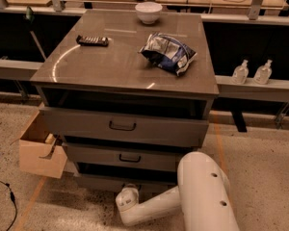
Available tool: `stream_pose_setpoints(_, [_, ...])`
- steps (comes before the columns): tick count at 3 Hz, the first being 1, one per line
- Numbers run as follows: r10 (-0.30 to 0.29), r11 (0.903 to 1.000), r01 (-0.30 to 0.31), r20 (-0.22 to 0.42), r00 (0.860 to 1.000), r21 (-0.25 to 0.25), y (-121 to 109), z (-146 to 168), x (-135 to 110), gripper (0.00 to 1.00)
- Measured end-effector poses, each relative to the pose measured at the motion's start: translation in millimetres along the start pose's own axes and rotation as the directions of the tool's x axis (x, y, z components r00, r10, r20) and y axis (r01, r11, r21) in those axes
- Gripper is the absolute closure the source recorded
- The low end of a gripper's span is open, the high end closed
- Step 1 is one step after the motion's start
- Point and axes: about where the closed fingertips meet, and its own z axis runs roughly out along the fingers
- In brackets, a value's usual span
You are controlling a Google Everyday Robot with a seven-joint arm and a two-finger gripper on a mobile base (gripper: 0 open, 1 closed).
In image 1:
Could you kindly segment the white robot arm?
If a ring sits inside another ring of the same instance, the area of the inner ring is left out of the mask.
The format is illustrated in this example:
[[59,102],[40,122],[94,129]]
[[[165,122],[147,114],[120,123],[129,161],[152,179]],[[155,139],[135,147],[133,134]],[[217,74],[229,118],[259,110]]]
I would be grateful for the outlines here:
[[228,193],[228,178],[218,164],[204,153],[191,152],[179,162],[176,187],[141,203],[139,191],[129,185],[116,204],[127,226],[180,211],[185,231],[240,231]]

